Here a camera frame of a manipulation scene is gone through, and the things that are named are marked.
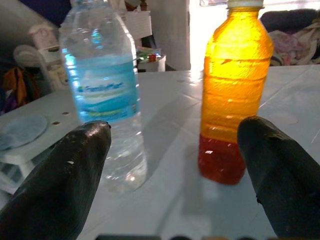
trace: orange drink bottle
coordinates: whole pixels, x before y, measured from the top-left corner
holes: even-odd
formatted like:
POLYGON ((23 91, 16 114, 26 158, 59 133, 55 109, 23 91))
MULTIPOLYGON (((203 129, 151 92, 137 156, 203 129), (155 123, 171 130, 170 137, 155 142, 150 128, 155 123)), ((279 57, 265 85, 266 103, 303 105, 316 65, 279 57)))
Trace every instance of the orange drink bottle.
POLYGON ((258 20, 263 0, 229 0, 228 18, 210 38, 204 59, 198 167, 234 185, 246 166, 237 145, 241 120, 257 114, 273 43, 258 20))

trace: red liquid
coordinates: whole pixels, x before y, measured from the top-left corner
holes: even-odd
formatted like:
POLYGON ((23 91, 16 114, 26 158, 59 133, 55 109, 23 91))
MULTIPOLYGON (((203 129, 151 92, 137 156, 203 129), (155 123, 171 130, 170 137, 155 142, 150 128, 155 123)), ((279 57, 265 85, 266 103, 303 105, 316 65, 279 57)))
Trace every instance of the red liquid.
POLYGON ((198 167, 202 176, 221 184, 237 184, 246 171, 238 145, 200 135, 198 167))

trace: round lid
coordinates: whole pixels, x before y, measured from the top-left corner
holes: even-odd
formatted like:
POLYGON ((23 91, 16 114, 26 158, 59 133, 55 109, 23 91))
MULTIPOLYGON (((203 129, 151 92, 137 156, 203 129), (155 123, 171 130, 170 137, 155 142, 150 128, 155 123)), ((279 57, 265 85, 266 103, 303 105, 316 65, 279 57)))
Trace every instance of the round lid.
POLYGON ((260 7, 264 6, 264 0, 228 0, 229 8, 241 8, 241 7, 260 7))
POLYGON ((12 119, 0 130, 0 150, 17 148, 34 141, 45 132, 47 125, 47 119, 38 114, 12 119))

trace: plastic lid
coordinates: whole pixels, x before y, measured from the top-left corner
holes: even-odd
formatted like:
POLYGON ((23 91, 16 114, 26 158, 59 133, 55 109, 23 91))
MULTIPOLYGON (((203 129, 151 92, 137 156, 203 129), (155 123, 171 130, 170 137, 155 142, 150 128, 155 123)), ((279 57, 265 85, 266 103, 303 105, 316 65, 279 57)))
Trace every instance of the plastic lid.
POLYGON ((264 0, 228 0, 229 8, 241 8, 241 7, 260 7, 264 6, 264 0))

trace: orange cloth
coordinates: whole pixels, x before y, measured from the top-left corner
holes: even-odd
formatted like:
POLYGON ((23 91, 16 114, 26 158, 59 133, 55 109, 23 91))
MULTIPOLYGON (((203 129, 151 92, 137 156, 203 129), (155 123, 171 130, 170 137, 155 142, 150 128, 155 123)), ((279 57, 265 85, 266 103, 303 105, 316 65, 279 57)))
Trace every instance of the orange cloth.
POLYGON ((28 103, 26 85, 20 68, 12 68, 3 76, 2 88, 14 91, 19 107, 28 103))

